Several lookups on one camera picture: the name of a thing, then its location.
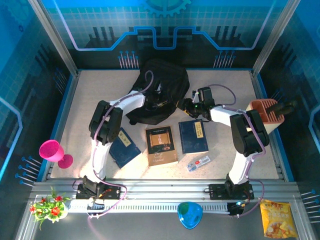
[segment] chip bag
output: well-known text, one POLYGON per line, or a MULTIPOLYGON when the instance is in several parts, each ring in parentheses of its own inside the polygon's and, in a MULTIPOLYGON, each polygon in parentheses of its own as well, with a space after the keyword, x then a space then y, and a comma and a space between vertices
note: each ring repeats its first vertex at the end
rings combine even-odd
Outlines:
POLYGON ((272 239, 297 238, 290 203, 263 199, 260 203, 263 233, 272 239))

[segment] book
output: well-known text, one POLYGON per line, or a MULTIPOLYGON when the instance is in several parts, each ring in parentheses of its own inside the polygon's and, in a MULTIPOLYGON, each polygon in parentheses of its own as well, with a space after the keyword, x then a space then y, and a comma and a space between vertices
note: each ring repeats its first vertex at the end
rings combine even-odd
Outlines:
POLYGON ((141 151, 121 127, 118 136, 110 147, 109 153, 119 168, 123 168, 132 159, 141 154, 141 151))
POLYGON ((209 151, 202 120, 179 122, 179 131, 183 154, 198 154, 209 151))
POLYGON ((178 162, 170 126, 145 130, 149 167, 178 162))

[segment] blue plastic dish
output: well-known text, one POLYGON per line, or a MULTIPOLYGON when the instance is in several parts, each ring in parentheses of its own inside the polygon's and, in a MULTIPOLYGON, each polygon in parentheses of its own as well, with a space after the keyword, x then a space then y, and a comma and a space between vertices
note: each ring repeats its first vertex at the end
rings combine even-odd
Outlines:
POLYGON ((182 202, 178 206, 178 217, 186 229, 194 229, 201 221, 202 207, 195 202, 182 202))

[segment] pink plastic cup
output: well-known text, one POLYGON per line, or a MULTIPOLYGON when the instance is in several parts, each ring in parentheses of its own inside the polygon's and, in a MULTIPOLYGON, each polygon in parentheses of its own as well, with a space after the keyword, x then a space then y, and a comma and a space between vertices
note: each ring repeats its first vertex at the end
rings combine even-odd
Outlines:
POLYGON ((63 147, 56 140, 45 141, 39 148, 40 157, 49 162, 58 162, 58 166, 62 169, 69 168, 74 162, 74 158, 66 154, 63 147))

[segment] purple cable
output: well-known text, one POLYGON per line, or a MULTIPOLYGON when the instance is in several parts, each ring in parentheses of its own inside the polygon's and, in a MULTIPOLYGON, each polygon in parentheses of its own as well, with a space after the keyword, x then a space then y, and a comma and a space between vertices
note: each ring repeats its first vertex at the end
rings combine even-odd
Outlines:
POLYGON ((235 105, 236 102, 237 102, 237 97, 235 95, 235 93, 227 86, 225 85, 221 85, 221 84, 217 84, 217 83, 214 83, 214 84, 210 84, 208 85, 207 87, 212 87, 212 86, 218 86, 218 87, 222 87, 224 89, 227 89, 232 95, 233 95, 233 103, 227 103, 227 104, 223 104, 225 106, 232 106, 232 105, 235 105))
MULTIPOLYGON (((136 93, 134 93, 134 94, 127 95, 127 96, 124 96, 124 97, 120 98, 119 101, 117 101, 114 105, 112 105, 112 106, 106 111, 105 115, 103 116, 103 118, 102 118, 102 120, 101 120, 99 126, 97 127, 97 129, 96 129, 96 131, 95 131, 95 134, 94 134, 94 140, 95 140, 95 142, 96 142, 96 144, 95 144, 96 147, 98 146, 98 141, 97 141, 98 133, 99 133, 102 125, 104 124, 106 118, 108 117, 109 113, 111 112, 111 110, 112 110, 115 106, 117 106, 119 103, 121 103, 123 100, 128 99, 128 98, 131 98, 131 97, 136 96, 136 95, 138 95, 138 94, 144 93, 148 88, 150 88, 151 84, 152 84, 153 81, 154 81, 154 73, 153 73, 151 70, 146 71, 145 74, 144 74, 145 81, 147 81, 147 75, 148 75, 148 73, 151 73, 151 80, 150 80, 149 85, 148 85, 145 89, 143 89, 143 90, 141 90, 141 91, 139 91, 139 92, 136 92, 136 93)), ((107 181, 103 181, 101 178, 99 178, 97 172, 95 171, 95 165, 94 165, 95 154, 96 154, 96 150, 97 150, 96 147, 94 148, 94 150, 93 150, 93 155, 92 155, 92 169, 93 169, 94 175, 95 175, 103 184, 105 184, 105 185, 124 188, 124 194, 123 194, 123 196, 122 196, 112 207, 110 207, 107 211, 105 211, 104 213, 101 213, 101 214, 97 214, 97 215, 91 216, 91 217, 93 217, 93 218, 99 218, 99 217, 102 217, 103 215, 106 215, 109 211, 111 211, 114 207, 116 207, 116 206, 126 197, 127 191, 128 191, 127 187, 124 186, 124 185, 122 185, 122 184, 110 183, 110 182, 107 182, 107 181)))
POLYGON ((259 198, 258 202, 253 206, 253 208, 251 208, 249 211, 247 211, 247 212, 245 212, 245 213, 242 213, 241 215, 239 215, 239 214, 237 215, 237 217, 240 218, 240 217, 244 217, 244 216, 248 215, 249 213, 251 213, 252 211, 254 211, 254 210, 258 207, 258 205, 261 203, 262 198, 263 198, 264 195, 265 195, 265 186, 264 186, 264 183, 263 183, 262 181, 258 180, 258 179, 249 178, 249 170, 250 170, 250 168, 251 168, 252 162, 255 160, 256 157, 258 157, 258 156, 263 156, 263 155, 266 154, 266 149, 265 149, 264 144, 263 144, 262 141, 260 140, 260 137, 258 136, 258 134, 257 134, 257 132, 256 132, 256 130, 255 130, 255 128, 254 128, 251 120, 250 120, 250 117, 247 115, 247 113, 246 113, 245 111, 236 110, 236 109, 233 109, 233 108, 230 108, 230 107, 223 107, 223 108, 226 109, 226 110, 229 110, 229 111, 234 111, 234 112, 237 112, 237 113, 242 113, 242 114, 244 115, 246 121, 248 122, 248 124, 249 124, 249 126, 250 126, 250 128, 251 128, 251 130, 252 130, 253 135, 255 136, 255 139, 257 140, 257 142, 259 143, 259 145, 260 145, 260 147, 261 147, 261 149, 262 149, 262 152, 260 152, 260 153, 258 153, 258 154, 256 154, 256 155, 252 156, 251 161, 249 162, 248 167, 247 167, 247 169, 246 169, 246 171, 245 171, 245 173, 244 173, 246 179, 248 179, 249 181, 258 182, 258 183, 261 184, 261 186, 262 186, 262 194, 261 194, 261 197, 259 198))

